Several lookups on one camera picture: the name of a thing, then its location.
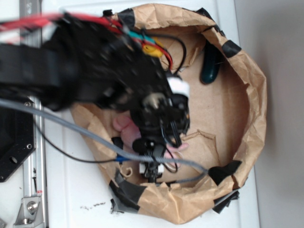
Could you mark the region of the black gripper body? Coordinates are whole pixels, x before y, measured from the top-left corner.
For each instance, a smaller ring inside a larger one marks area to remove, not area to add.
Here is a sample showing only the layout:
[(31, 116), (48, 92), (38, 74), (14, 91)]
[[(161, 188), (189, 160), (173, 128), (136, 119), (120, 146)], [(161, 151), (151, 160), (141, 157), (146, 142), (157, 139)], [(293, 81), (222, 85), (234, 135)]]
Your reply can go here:
[(169, 145), (182, 145), (180, 135), (190, 127), (190, 86), (180, 76), (169, 76), (137, 80), (134, 91), (137, 106), (130, 114), (141, 137), (134, 140), (132, 149), (141, 156), (163, 158)]

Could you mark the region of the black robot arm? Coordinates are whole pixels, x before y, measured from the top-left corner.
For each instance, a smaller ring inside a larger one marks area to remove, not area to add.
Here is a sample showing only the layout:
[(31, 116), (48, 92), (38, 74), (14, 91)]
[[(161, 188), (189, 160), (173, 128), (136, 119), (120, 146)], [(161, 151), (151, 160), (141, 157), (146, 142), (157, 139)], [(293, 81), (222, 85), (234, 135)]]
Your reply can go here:
[(156, 182), (164, 165), (159, 159), (181, 146), (190, 126), (189, 85), (159, 36), (81, 13), (34, 15), (3, 22), (0, 30), (19, 29), (22, 39), (48, 25), (54, 31), (40, 47), (1, 43), (1, 95), (36, 96), (53, 111), (77, 102), (128, 111), (141, 133), (133, 148), (149, 157), (140, 174)]

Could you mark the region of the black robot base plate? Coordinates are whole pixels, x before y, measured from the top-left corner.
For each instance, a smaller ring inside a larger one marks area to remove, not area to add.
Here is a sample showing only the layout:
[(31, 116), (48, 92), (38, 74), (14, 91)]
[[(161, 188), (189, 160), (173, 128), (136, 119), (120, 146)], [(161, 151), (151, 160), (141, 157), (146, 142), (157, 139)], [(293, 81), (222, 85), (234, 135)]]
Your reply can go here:
[(34, 117), (0, 109), (0, 181), (6, 182), (35, 149)]

